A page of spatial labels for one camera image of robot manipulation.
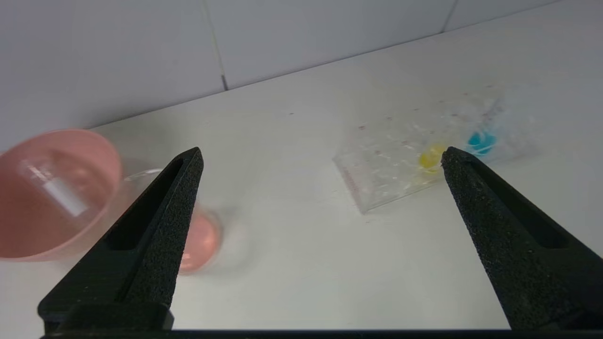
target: pink liquid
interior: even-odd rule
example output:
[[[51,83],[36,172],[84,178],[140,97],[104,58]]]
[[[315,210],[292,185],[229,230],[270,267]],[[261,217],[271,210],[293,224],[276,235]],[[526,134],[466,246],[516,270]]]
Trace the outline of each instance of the pink liquid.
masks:
[[[218,250],[218,245],[218,229],[204,214],[193,211],[180,272],[190,273],[201,268]]]

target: tile grout line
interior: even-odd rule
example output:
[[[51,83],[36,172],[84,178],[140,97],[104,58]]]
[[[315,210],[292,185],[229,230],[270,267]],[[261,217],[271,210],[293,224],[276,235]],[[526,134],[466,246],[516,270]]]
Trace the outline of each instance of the tile grout line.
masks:
[[[202,0],[201,3],[203,7],[203,16],[205,17],[205,20],[207,20],[207,23],[209,24],[209,29],[212,33],[213,53],[215,54],[215,57],[218,61],[218,67],[220,68],[220,78],[222,79],[222,87],[226,91],[229,88],[228,83],[226,82],[226,73],[224,72],[224,65],[222,64],[222,57],[220,56],[220,50],[218,49],[218,40],[216,39],[216,32],[213,28],[212,19],[209,16],[209,6],[207,5],[207,0]]]
[[[448,22],[450,21],[450,18],[452,18],[452,13],[454,13],[454,10],[456,9],[456,5],[458,4],[458,0],[454,0],[454,3],[452,4],[452,7],[450,8],[450,13],[448,13],[448,16],[446,17],[446,20],[444,21],[444,25],[442,26],[442,29],[440,30],[439,34],[444,33],[446,31],[446,26],[448,26]]]

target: yellow ball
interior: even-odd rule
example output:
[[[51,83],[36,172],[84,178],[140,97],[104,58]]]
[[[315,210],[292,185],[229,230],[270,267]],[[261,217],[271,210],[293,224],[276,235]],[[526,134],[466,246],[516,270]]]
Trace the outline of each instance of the yellow ball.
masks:
[[[440,160],[442,159],[442,153],[444,153],[444,151],[446,151],[446,146],[444,146],[443,144],[432,144],[419,157],[419,165],[425,168],[429,173],[436,172],[437,168],[432,167],[435,167],[440,163]]]

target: clear plastic tray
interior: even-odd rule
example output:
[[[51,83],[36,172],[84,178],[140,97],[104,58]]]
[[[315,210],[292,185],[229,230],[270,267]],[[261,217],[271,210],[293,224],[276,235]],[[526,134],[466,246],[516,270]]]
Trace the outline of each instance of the clear plastic tray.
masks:
[[[360,126],[334,158],[360,211],[442,180],[440,158],[448,146],[486,163],[532,151],[533,122],[513,112],[510,96],[487,86]]]

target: plastic container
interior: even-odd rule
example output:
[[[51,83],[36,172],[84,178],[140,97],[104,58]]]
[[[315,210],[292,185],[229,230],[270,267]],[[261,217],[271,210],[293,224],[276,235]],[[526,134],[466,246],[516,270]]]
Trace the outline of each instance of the plastic container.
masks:
[[[533,123],[511,93],[485,86],[359,127],[333,159],[361,213],[441,181],[449,146],[486,163],[533,152]]]
[[[47,261],[90,248],[112,224],[121,179],[119,154],[91,131],[52,131],[11,148],[0,156],[0,259]]]

